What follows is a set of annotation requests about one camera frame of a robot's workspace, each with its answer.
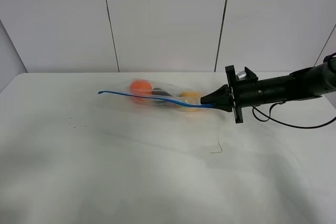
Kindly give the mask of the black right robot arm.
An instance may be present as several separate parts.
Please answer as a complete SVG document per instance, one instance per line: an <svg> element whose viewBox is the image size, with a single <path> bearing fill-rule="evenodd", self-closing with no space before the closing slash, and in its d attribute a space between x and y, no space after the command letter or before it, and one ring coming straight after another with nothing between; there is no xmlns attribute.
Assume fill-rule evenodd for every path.
<svg viewBox="0 0 336 224"><path fill-rule="evenodd" d="M263 104L304 101L335 92L335 54L326 56L318 66L264 80L247 67L238 74L233 65L225 71L228 84L201 97L200 102L207 108L233 112L236 123L243 123L245 107L256 110Z"/></svg>

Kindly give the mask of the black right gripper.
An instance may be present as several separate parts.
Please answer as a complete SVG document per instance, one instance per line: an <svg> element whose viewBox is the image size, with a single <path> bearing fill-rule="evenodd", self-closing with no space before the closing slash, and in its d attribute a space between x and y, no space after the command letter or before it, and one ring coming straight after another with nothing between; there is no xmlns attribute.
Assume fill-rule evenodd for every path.
<svg viewBox="0 0 336 224"><path fill-rule="evenodd" d="M214 104L213 108L225 112L234 111L235 122L243 123L242 108L264 103L261 81L237 81L233 65L225 67L228 85L201 97L201 104Z"/></svg>

